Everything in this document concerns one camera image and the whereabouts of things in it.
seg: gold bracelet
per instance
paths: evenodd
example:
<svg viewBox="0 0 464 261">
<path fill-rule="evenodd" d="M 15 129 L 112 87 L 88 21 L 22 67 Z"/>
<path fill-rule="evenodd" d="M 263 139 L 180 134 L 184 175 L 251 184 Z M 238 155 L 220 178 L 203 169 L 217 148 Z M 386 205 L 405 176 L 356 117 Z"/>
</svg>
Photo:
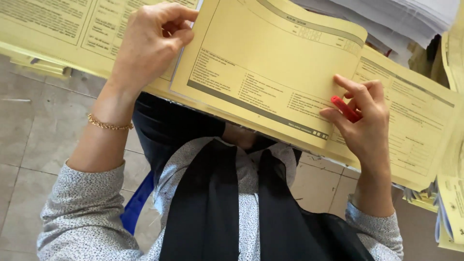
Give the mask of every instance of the gold bracelet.
<svg viewBox="0 0 464 261">
<path fill-rule="evenodd" d="M 89 122 L 91 124 L 98 126 L 100 128 L 105 128 L 105 129 L 110 129 L 110 130 L 131 130 L 134 127 L 132 123 L 126 126 L 114 126 L 111 124 L 101 123 L 97 119 L 93 118 L 91 113 L 87 114 L 87 118 L 89 119 Z"/>
</svg>

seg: dark pants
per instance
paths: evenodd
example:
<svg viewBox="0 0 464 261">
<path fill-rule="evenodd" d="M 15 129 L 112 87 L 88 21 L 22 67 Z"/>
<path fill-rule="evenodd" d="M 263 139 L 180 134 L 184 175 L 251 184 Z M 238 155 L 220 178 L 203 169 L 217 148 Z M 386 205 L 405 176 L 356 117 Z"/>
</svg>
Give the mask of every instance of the dark pants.
<svg viewBox="0 0 464 261">
<path fill-rule="evenodd" d="M 145 157 L 155 173 L 155 184 L 166 162 L 182 145 L 196 138 L 221 137 L 226 127 L 222 120 L 146 92 L 137 98 L 132 120 Z M 265 137 L 258 137 L 247 153 L 265 149 L 275 143 Z M 298 163 L 301 151 L 293 151 Z"/>
</svg>

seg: sleeve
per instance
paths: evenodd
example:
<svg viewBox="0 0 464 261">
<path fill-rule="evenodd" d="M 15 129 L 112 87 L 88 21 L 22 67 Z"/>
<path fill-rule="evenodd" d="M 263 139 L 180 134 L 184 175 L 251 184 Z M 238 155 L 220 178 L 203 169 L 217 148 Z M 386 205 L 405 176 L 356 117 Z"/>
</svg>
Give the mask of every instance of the sleeve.
<svg viewBox="0 0 464 261">
<path fill-rule="evenodd" d="M 102 173 L 62 167 L 40 214 L 40 260 L 139 260 L 135 238 L 119 215 L 124 164 Z"/>
<path fill-rule="evenodd" d="M 396 213 L 389 217 L 374 217 L 359 211 L 348 201 L 347 223 L 358 229 L 358 237 L 376 261 L 403 260 L 403 239 Z"/>
</svg>

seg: white paper stack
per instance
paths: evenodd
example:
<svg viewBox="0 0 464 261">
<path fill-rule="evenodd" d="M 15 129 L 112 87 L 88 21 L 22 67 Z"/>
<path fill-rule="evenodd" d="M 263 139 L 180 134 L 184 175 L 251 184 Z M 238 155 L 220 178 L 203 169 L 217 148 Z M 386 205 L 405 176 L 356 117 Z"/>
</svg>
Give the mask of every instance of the white paper stack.
<svg viewBox="0 0 464 261">
<path fill-rule="evenodd" d="M 403 60 L 413 40 L 427 48 L 436 34 L 448 31 L 459 0 L 291 0 L 316 13 L 345 19 L 364 27 L 367 41 L 379 51 L 392 49 Z"/>
</svg>

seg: person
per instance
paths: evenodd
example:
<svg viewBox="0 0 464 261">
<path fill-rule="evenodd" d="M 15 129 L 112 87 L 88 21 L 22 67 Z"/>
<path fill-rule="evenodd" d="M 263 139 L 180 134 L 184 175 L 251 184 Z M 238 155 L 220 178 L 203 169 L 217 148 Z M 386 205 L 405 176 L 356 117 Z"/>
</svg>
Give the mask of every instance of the person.
<svg viewBox="0 0 464 261">
<path fill-rule="evenodd" d="M 307 212 L 289 191 L 300 151 L 142 92 L 192 41 L 197 15 L 161 3 L 130 16 L 112 74 L 42 210 L 40 260 L 401 260 L 381 83 L 334 76 L 363 118 L 320 114 L 359 158 L 361 176 L 346 221 Z M 131 119 L 162 214 L 148 253 L 119 217 Z"/>
</svg>

